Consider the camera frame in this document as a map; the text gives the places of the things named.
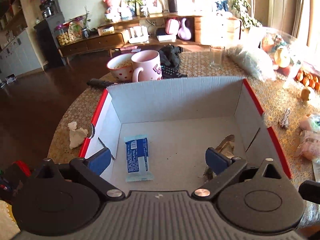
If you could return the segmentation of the clear fruit container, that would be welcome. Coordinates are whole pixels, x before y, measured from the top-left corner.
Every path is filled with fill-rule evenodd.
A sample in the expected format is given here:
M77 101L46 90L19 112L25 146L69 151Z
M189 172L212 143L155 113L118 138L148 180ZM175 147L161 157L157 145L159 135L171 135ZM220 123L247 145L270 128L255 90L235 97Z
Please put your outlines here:
M291 70L302 64L302 46L295 37L270 27L262 27L261 34L260 48L271 58L274 70Z

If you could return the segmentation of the crumpled white tissue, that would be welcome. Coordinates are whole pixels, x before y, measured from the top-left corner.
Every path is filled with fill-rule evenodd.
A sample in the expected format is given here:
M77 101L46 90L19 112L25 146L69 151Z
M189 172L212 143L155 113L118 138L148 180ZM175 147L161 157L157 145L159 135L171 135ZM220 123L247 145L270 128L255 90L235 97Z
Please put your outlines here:
M77 122L73 121L68 124L69 128L69 148L74 149L80 146L88 136L88 130L80 127L77 129Z

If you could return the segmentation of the black cloth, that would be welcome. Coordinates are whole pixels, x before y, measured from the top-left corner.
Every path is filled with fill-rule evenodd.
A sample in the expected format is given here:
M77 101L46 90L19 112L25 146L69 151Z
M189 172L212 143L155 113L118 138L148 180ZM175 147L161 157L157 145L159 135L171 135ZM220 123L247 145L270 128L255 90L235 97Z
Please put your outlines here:
M167 45L161 48L158 52L160 55L161 66L178 70L180 66L180 53L183 51L182 47Z

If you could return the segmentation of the red white cardboard box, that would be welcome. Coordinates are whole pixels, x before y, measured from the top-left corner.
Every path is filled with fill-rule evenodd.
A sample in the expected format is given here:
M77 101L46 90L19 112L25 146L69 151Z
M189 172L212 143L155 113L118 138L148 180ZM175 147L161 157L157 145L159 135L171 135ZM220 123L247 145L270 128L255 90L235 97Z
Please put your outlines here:
M235 155L256 166L272 158L291 177L279 140L265 125L261 103L248 81L237 76L112 85L103 91L92 134L79 155L89 158L108 147L101 176L124 192L193 191L203 184L206 150L232 134ZM154 178L128 183L125 140L137 135L147 137Z

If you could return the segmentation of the pink white snack bag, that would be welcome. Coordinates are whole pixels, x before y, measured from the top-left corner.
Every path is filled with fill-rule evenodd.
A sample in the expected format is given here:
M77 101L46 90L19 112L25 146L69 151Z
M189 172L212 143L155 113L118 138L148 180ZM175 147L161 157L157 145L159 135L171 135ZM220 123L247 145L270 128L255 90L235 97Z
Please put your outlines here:
M319 133L302 131L295 157L303 156L310 161L319 161L319 153Z

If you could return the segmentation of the pile of oranges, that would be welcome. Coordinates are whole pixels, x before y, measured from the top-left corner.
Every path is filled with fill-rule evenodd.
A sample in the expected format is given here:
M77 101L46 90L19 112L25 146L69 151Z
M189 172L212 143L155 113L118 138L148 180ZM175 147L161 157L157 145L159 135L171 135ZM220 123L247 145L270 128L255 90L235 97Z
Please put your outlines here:
M300 69L295 77L295 80L302 83L305 87L310 87L315 91L320 89L319 74L312 74L306 70Z

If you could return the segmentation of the clear drinking glass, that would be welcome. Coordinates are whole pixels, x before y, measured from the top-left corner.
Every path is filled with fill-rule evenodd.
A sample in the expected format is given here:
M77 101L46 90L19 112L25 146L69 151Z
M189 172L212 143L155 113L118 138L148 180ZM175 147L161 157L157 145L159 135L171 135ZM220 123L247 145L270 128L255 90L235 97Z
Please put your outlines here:
M223 65L223 59L225 54L224 46L210 46L210 66L215 68L221 68Z

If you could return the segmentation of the pink mug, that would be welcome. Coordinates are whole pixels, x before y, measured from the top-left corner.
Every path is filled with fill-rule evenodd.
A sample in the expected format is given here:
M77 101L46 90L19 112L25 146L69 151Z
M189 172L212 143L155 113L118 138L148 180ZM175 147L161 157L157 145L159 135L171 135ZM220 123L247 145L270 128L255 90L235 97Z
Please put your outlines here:
M161 59L158 51L140 51L131 57L131 61L133 65L132 82L162 79Z

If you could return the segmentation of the black remote control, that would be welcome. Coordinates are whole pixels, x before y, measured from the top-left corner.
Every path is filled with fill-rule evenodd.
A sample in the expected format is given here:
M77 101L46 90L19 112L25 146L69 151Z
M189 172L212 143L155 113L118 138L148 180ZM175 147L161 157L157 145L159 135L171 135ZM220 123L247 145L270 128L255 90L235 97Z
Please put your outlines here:
M115 85L115 83L110 81L100 80L100 79L90 79L89 81L87 81L87 85L94 88L106 89L111 85Z

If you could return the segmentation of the polka dot bowl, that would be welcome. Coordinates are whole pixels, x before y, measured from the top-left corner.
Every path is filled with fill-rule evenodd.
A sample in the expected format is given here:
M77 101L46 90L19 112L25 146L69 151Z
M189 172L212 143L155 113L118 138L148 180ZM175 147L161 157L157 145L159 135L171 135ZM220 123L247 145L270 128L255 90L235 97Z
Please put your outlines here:
M127 53L112 58L106 65L112 76L118 82L131 82L133 65L131 57L134 53Z

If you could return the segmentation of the clear plastic bag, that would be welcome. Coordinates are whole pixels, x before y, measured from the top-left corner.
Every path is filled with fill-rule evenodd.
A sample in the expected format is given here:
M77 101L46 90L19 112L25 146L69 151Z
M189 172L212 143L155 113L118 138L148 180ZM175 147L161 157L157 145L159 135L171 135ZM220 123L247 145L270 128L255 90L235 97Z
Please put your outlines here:
M226 54L255 79L262 82L276 79L272 60L262 49L239 44L228 48Z

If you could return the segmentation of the blue snack packet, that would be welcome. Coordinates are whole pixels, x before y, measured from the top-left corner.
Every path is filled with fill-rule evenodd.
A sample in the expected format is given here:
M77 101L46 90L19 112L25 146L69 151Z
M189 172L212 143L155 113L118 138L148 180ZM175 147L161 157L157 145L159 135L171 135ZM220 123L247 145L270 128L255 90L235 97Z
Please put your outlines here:
M153 180L149 167L149 148L147 135L124 137L126 147L126 182Z

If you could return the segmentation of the lace tablecloth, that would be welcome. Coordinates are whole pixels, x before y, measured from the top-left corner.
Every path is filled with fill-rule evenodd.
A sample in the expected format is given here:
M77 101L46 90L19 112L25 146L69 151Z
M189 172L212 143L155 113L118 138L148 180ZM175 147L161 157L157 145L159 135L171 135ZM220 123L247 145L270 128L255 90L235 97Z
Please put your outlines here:
M225 58L221 69L208 66L209 54L202 52L182 52L180 72L189 77L231 75L245 77L264 109L266 126L271 126L281 144L292 174L295 187L306 180L314 180L311 161L294 154L299 145L299 121L305 115L319 112L319 96L309 102L300 99L302 85L278 75L276 81L261 82L248 76L231 59ZM54 133L48 156L57 163L66 163L76 157L79 148L69 148L68 123L77 121L80 127L89 128L89 123L97 107L102 91L87 88L78 96L65 112Z

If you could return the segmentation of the brown wrapper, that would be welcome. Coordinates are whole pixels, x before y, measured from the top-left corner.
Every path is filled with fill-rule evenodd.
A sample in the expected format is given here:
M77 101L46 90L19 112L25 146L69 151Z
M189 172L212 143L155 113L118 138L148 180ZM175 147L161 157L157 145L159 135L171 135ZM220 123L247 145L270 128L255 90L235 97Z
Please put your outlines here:
M224 156L226 156L229 159L232 159L234 157L234 143L235 143L235 135L230 134L227 137L225 137L217 146L216 151L219 153L222 153ZM217 176L207 165L205 168L205 171L203 173L204 178L206 181L212 180L215 176Z

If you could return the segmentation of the wooden tv cabinet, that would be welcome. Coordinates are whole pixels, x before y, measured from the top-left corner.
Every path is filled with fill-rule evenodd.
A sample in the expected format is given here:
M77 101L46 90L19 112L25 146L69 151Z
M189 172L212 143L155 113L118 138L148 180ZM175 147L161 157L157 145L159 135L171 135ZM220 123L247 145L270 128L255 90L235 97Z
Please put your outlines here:
M159 41L157 37L147 35L131 38L130 28L139 27L140 21L168 20L181 21L186 18L189 22L191 39L183 40L179 37ZM83 38L58 48L59 53L66 60L73 55L107 50L109 54L115 49L129 48L131 46L154 46L163 44L199 45L208 46L216 42L232 42L241 38L242 21L234 16L218 16L216 13L208 15L183 15L178 13L164 13L150 17L134 17L117 23L107 24L98 28L98 35Z

